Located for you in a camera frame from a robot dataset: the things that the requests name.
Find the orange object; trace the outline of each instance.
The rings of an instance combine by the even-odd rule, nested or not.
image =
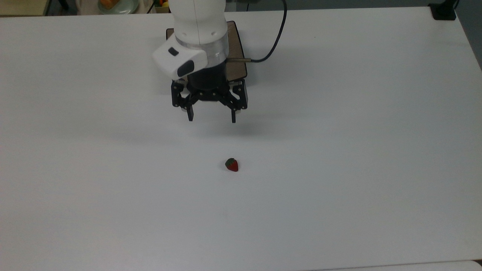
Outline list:
[[[108,10],[113,8],[118,2],[119,0],[100,0],[100,4]]]

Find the plate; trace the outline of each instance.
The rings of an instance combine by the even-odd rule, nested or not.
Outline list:
[[[97,2],[97,6],[102,14],[131,14],[134,13],[139,5],[139,0],[120,0],[115,6],[111,9],[106,9],[100,3]]]

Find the green calyx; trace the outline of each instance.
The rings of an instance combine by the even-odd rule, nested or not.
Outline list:
[[[229,158],[226,163],[224,163],[225,166],[230,166],[232,164],[234,164],[236,160],[234,160],[234,158]]]

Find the table surface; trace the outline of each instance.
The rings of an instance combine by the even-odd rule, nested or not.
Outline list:
[[[49,0],[0,0],[0,16],[44,16]]]
[[[281,12],[227,13],[264,56]],[[482,258],[482,72],[429,8],[290,11],[236,124],[173,108],[170,14],[0,18],[0,269]],[[237,173],[224,168],[240,162]]]

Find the black object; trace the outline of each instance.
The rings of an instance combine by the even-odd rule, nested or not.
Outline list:
[[[68,10],[68,4],[66,0],[59,0],[59,3],[63,9]]]
[[[189,94],[182,97],[181,92],[187,88]],[[221,85],[210,90],[194,87],[190,81],[183,79],[173,81],[171,84],[171,96],[174,107],[181,107],[187,111],[187,117],[191,122],[194,118],[192,106],[197,101],[219,101],[231,109],[231,121],[236,123],[236,111],[248,108],[248,96],[244,79],[228,82],[224,80]]]
[[[187,81],[196,89],[211,90],[221,86],[226,80],[226,63],[191,73]]]
[[[432,11],[432,17],[439,21],[454,21],[455,15],[454,5],[457,0],[445,0],[442,4],[428,4]]]
[[[179,77],[183,77],[183,76],[185,76],[186,74],[188,74],[192,71],[194,71],[194,61],[188,60],[188,61],[186,61],[186,63],[184,63],[182,66],[180,66],[177,69],[177,75]]]
[[[173,47],[169,48],[168,52],[169,52],[170,54],[172,54],[173,56],[176,56],[176,55],[179,54],[179,52],[176,51],[176,49],[174,49]]]

